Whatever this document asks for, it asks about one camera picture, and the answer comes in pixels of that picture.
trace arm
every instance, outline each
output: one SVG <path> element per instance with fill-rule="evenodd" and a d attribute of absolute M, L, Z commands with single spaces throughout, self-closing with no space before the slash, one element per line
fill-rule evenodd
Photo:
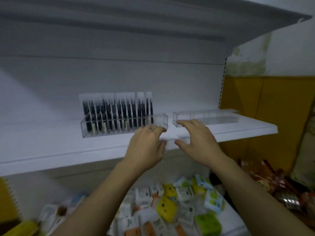
<path fill-rule="evenodd" d="M 58 227 L 53 236 L 106 235 L 129 188 L 163 158 L 166 142 L 159 142 L 163 127 L 140 128 L 132 137 L 124 159 L 103 183 Z"/>
<path fill-rule="evenodd" d="M 314 235 L 313 231 L 254 182 L 220 149 L 210 130 L 197 120 L 177 121 L 189 131 L 190 144 L 175 144 L 196 162 L 209 167 L 222 181 L 253 236 Z"/>

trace upper shelf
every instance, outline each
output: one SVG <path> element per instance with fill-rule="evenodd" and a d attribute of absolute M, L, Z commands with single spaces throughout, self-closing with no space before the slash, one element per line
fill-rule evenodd
<path fill-rule="evenodd" d="M 0 17 L 227 42 L 312 18 L 300 0 L 1 0 Z"/>
<path fill-rule="evenodd" d="M 278 133 L 277 126 L 240 116 L 238 123 L 209 125 L 218 142 Z M 82 138 L 80 121 L 38 122 L 2 126 L 0 176 L 124 157 L 133 133 Z M 189 141 L 189 133 L 172 124 L 168 114 L 166 150 L 178 149 L 174 139 Z M 168 155 L 181 154 L 179 151 Z"/>

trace acrylic holder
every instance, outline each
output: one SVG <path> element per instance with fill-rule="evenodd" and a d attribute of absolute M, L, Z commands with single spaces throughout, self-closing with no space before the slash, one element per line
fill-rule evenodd
<path fill-rule="evenodd" d="M 112 119 L 97 121 L 81 121 L 83 138 L 108 136 L 122 133 L 132 133 L 140 127 L 154 124 L 159 127 L 168 127 L 168 116 L 166 114 L 154 114 L 141 118 Z"/>
<path fill-rule="evenodd" d="M 205 125 L 235 123 L 238 122 L 239 111 L 234 109 L 213 109 L 201 111 L 183 111 L 173 112 L 173 124 L 176 127 L 182 127 L 177 124 L 177 120 L 192 120 L 197 119 Z"/>

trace left hand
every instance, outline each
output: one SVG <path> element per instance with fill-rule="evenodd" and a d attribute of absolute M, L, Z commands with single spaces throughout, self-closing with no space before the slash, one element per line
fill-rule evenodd
<path fill-rule="evenodd" d="M 166 141 L 159 141 L 163 132 L 165 128 L 155 125 L 139 128 L 130 140 L 123 161 L 141 174 L 154 167 L 163 158 Z"/>

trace empty acrylic display stand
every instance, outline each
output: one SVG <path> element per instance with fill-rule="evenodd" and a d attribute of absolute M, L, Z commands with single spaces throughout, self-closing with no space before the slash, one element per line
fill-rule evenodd
<path fill-rule="evenodd" d="M 177 120 L 197 119 L 205 125 L 214 125 L 238 122 L 238 118 L 239 111 L 234 109 L 173 112 L 173 124 L 176 127 L 182 127 L 182 125 L 176 123 Z"/>
<path fill-rule="evenodd" d="M 84 138 L 107 136 L 122 133 L 135 132 L 139 127 L 154 124 L 156 126 L 168 127 L 168 116 L 166 114 L 154 114 L 141 118 L 128 119 L 106 119 L 97 121 L 81 121 L 82 136 Z"/>

